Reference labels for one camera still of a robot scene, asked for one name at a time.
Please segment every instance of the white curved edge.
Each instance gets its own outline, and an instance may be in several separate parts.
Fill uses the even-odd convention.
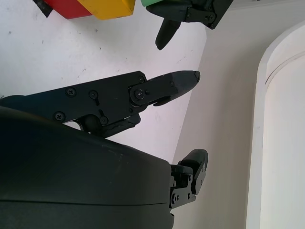
[[[266,74],[270,57],[274,50],[287,36],[305,26],[305,21],[283,32],[266,49],[257,71],[252,145],[250,152],[249,186],[246,213],[246,229],[259,229],[261,218],[262,166],[263,166],[263,133],[264,104],[266,95]]]

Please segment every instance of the screw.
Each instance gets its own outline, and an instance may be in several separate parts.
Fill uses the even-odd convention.
[[[145,81],[143,76],[139,76],[138,80],[140,83],[143,83]]]
[[[106,125],[106,124],[108,123],[108,118],[105,117],[105,116],[102,116],[102,117],[100,118],[100,123],[101,123],[102,125]]]
[[[65,93],[68,97],[76,96],[76,90],[73,87],[66,88]]]
[[[66,116],[63,112],[58,111],[53,115],[53,118],[57,121],[63,122]]]
[[[141,89],[138,89],[138,90],[136,90],[135,92],[134,92],[134,94],[135,94],[135,97],[137,98],[137,99],[143,99],[144,98],[144,93],[143,93],[143,91],[141,90]]]
[[[176,194],[172,195],[172,204],[175,204],[177,200]]]
[[[90,97],[91,99],[97,99],[98,94],[97,94],[96,91],[92,90],[92,91],[89,91],[89,97]]]

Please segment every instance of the black curved cover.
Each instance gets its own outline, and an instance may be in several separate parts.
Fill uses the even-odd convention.
[[[0,107],[1,229],[168,229],[171,167],[134,148]]]

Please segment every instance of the red block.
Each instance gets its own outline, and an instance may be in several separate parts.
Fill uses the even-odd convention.
[[[49,6],[66,19],[92,15],[77,0],[44,0]]]

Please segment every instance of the white wall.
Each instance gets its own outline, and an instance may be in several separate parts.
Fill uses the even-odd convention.
[[[194,148],[208,150],[207,176],[197,201],[173,210],[174,228],[245,228],[258,64],[276,37],[305,20],[304,10],[304,1],[230,10],[207,32],[202,79],[192,93],[174,157],[177,163]],[[248,214],[254,218],[247,228],[258,229],[260,188],[251,190]]]
[[[266,92],[261,229],[305,227],[304,85],[303,55],[281,69]]]
[[[142,71],[147,78],[197,70],[204,26],[184,23],[159,51],[162,19],[138,0],[134,15],[109,21],[95,17],[48,18],[31,0],[0,0],[0,97],[33,94],[77,83]],[[190,94],[141,113],[142,122],[111,139],[172,161]]]

